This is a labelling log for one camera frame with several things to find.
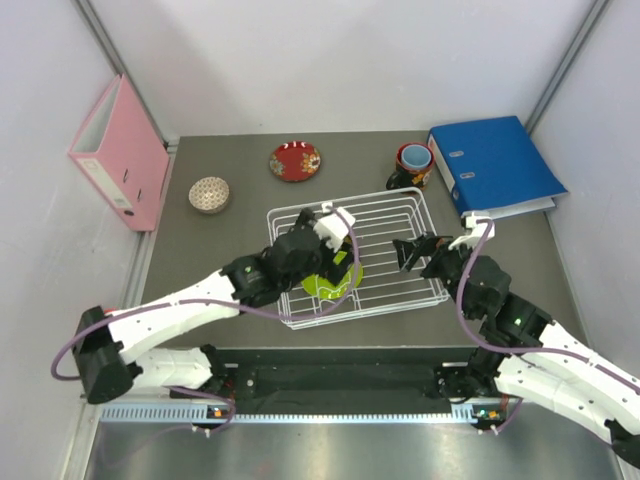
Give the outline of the lime green plate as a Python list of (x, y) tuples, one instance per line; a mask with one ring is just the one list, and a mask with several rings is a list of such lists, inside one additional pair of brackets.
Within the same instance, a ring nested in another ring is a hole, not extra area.
[(337, 300), (343, 297), (352, 286), (353, 277), (356, 278), (355, 286), (358, 287), (364, 276), (364, 268), (359, 266), (357, 274), (355, 267), (351, 265), (345, 276), (337, 285), (332, 284), (328, 279), (317, 274), (308, 276), (302, 282), (303, 290), (312, 297), (320, 300)]

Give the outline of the black skull mug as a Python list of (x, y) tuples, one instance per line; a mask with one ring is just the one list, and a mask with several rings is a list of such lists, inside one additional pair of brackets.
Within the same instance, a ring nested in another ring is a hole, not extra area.
[(431, 172), (435, 166), (435, 159), (434, 159), (434, 154), (432, 150), (428, 147), (433, 154), (433, 160), (431, 162), (431, 165), (427, 169), (417, 170), (417, 171), (408, 170), (400, 162), (401, 150), (404, 146), (408, 144), (401, 146), (397, 151), (395, 169), (386, 181), (385, 188), (387, 190), (395, 190), (395, 189), (402, 189), (402, 188), (408, 188), (408, 187), (423, 189), (430, 178)]

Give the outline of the red floral bowl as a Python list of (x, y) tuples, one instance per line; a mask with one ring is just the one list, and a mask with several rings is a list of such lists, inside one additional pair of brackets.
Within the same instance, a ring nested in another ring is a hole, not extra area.
[(280, 180), (302, 182), (311, 178), (320, 168), (319, 150), (306, 141), (290, 141), (278, 146), (269, 157), (269, 168)]

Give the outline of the light blue cup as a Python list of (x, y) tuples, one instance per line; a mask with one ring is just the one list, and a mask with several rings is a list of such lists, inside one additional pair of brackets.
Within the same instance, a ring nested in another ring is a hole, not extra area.
[(400, 153), (400, 162), (408, 170), (427, 169), (433, 160), (433, 154), (427, 145), (412, 143), (404, 146)]

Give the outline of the patterned small bowl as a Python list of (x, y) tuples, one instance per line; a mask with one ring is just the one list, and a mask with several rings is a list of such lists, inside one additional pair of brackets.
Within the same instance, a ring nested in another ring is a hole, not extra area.
[(215, 214), (224, 210), (230, 198), (230, 187), (220, 177), (202, 178), (192, 185), (188, 193), (191, 206), (203, 214)]

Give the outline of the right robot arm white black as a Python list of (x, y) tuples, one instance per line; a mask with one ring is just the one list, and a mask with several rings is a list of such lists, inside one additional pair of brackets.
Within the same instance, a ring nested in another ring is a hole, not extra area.
[(451, 237), (393, 242), (399, 268), (426, 259), (421, 277), (437, 279), (459, 321), (478, 320), (467, 384), (476, 394), (535, 403), (597, 436), (639, 465), (639, 379), (577, 340), (550, 314), (511, 292), (511, 277), (491, 257)]

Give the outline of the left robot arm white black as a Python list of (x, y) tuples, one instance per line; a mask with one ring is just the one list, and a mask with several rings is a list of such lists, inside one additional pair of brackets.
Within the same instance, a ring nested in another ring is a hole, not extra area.
[(86, 310), (71, 353), (87, 402), (103, 404), (155, 387), (220, 394), (227, 374), (213, 346), (168, 350), (164, 343), (217, 320), (260, 313), (312, 275), (341, 281), (354, 259), (354, 224), (343, 208), (320, 215), (305, 208), (270, 246), (187, 288), (137, 308)]

